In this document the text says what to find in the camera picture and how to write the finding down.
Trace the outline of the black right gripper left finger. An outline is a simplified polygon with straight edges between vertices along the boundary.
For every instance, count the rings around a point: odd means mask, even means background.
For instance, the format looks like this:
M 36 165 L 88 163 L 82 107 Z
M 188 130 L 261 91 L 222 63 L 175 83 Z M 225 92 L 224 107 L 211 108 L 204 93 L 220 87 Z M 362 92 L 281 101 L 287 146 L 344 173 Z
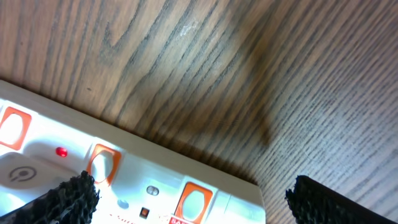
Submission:
M 87 171 L 62 182 L 46 194 L 1 216 L 5 224 L 88 224 L 100 199 L 95 180 Z

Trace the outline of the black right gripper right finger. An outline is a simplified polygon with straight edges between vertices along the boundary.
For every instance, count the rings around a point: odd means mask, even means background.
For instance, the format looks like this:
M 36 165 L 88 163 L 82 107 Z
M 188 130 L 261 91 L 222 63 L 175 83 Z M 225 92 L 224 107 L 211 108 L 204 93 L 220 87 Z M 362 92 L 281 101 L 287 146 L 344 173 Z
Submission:
M 306 175 L 296 177 L 285 199 L 298 224 L 395 224 Z

